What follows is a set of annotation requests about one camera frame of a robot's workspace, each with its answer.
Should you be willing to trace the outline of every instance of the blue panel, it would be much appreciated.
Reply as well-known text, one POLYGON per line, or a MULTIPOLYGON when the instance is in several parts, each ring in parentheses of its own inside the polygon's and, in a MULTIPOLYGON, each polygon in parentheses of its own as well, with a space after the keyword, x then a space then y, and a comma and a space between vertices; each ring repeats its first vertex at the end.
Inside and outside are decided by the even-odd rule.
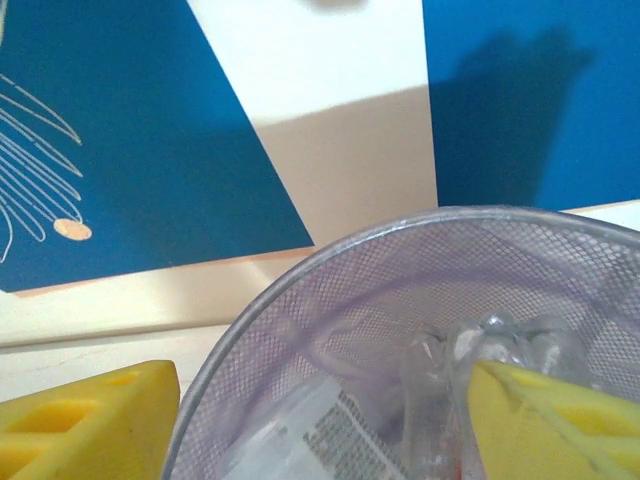
POLYGON ((640 2, 423 5, 441 205, 640 197, 640 2))
POLYGON ((0 62, 0 289, 312 244, 185 1, 10 1, 0 62))

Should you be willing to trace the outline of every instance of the yellow plastic object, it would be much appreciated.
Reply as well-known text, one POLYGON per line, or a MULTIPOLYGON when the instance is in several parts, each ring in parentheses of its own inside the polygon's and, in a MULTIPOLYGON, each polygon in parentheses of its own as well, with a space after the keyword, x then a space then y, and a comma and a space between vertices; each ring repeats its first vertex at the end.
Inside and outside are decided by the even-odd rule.
POLYGON ((157 480, 179 401, 158 360, 0 403, 0 480, 157 480))
POLYGON ((488 480, 640 479, 640 404, 489 361, 468 400, 488 480))

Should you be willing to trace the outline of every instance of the orange dot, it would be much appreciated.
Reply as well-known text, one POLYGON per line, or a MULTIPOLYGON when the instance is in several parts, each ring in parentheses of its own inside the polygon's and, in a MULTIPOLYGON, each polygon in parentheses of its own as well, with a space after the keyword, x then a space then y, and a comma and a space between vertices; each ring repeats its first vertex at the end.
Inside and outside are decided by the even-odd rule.
POLYGON ((91 229, 82 222, 70 218, 58 218, 53 222, 53 229, 69 240, 81 242, 91 238, 91 229))

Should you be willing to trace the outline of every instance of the white surface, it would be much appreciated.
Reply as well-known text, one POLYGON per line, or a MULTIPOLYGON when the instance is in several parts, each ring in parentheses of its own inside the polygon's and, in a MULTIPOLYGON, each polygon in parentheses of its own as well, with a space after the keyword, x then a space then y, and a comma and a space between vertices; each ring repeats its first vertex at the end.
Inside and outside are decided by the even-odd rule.
MULTIPOLYGON (((421 0, 189 3, 316 246, 437 205, 421 0)), ((310 252, 0 292, 0 347, 227 323, 310 252)))
POLYGON ((427 82, 420 0, 189 0, 189 5, 254 124, 427 82))
MULTIPOLYGON (((640 201, 583 209, 581 214, 640 230, 640 201)), ((184 394, 225 329, 206 327, 0 350, 0 401, 152 359, 176 363, 184 394)))

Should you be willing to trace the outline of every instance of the mesh wastebasket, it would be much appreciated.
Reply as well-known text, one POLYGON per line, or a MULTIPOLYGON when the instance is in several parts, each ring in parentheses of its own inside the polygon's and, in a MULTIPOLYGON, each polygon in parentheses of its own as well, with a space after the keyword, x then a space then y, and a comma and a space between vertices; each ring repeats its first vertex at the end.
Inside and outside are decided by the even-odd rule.
POLYGON ((562 315, 597 386, 640 401, 640 233, 538 210, 442 208, 337 242, 251 303, 184 398, 164 478, 215 478, 256 415, 318 371, 394 441, 403 347, 425 326, 445 336, 494 310, 562 315))

